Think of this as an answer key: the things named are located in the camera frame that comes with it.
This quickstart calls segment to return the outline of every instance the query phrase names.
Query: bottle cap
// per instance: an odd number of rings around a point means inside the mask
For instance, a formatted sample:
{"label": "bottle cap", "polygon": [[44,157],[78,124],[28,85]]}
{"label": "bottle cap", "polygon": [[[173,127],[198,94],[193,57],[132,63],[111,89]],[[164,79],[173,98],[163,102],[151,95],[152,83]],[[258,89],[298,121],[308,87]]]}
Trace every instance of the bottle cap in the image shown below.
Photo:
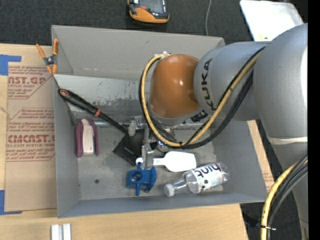
{"label": "bottle cap", "polygon": [[174,186],[170,183],[164,186],[164,192],[168,197],[173,197],[175,195]]}

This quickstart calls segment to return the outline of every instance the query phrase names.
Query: black handle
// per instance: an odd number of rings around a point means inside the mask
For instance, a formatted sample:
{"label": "black handle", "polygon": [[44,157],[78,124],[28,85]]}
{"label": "black handle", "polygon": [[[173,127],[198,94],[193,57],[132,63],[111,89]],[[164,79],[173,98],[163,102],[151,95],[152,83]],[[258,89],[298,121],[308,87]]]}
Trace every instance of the black handle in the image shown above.
{"label": "black handle", "polygon": [[124,127],[123,125],[119,124],[115,120],[113,120],[108,115],[102,113],[99,108],[96,106],[90,104],[77,94],[73,93],[72,91],[66,90],[66,89],[59,89],[60,96],[66,100],[67,102],[70,102],[71,104],[77,106],[78,108],[81,108],[90,114],[94,115],[95,117],[99,117],[107,122],[109,122],[114,127],[121,130],[123,133],[128,134],[128,129]]}
{"label": "black handle", "polygon": [[67,102],[70,102],[71,104],[89,112],[90,114],[95,115],[99,111],[97,107],[90,104],[89,102],[87,102],[77,94],[73,93],[72,91],[66,89],[59,89],[59,94]]}

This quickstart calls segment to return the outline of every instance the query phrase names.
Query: bottle label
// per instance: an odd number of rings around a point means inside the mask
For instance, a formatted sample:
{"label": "bottle label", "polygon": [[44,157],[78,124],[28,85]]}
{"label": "bottle label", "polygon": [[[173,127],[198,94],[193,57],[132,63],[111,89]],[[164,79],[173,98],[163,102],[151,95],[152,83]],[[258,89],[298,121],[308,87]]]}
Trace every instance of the bottle label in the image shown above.
{"label": "bottle label", "polygon": [[216,187],[224,179],[224,172],[216,163],[193,169],[191,172],[197,179],[199,192]]}

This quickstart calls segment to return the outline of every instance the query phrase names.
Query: gray bin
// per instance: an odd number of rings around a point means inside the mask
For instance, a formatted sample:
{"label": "gray bin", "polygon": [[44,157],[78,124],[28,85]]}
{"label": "gray bin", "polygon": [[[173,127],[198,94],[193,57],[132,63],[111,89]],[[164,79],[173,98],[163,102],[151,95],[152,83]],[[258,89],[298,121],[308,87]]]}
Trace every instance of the gray bin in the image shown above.
{"label": "gray bin", "polygon": [[[136,166],[112,152],[124,134],[97,121],[103,125],[97,128],[100,155],[77,158],[75,122],[91,115],[58,94],[59,88],[69,89],[118,122],[128,122],[142,115],[139,79],[153,55],[166,51],[200,59],[225,45],[223,38],[54,25],[54,39],[60,42],[53,90],[58,217],[264,202],[267,189],[246,121],[232,121],[211,143],[189,150],[199,166],[227,164],[231,173],[227,184],[198,195],[168,198],[164,185],[182,172],[157,167],[152,190],[135,196],[134,189],[126,188],[126,175]],[[194,132],[190,128],[178,134],[188,139]]]}

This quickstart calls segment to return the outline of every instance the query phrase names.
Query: clear bottle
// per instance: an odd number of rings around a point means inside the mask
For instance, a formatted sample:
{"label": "clear bottle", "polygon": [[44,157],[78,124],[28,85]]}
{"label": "clear bottle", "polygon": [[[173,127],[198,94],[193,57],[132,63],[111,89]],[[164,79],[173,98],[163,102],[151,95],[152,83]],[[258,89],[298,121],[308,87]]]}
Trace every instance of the clear bottle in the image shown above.
{"label": "clear bottle", "polygon": [[182,192],[198,194],[218,185],[225,184],[229,178],[230,172],[224,163],[209,163],[186,171],[179,180],[166,184],[164,192],[168,197],[173,197]]}

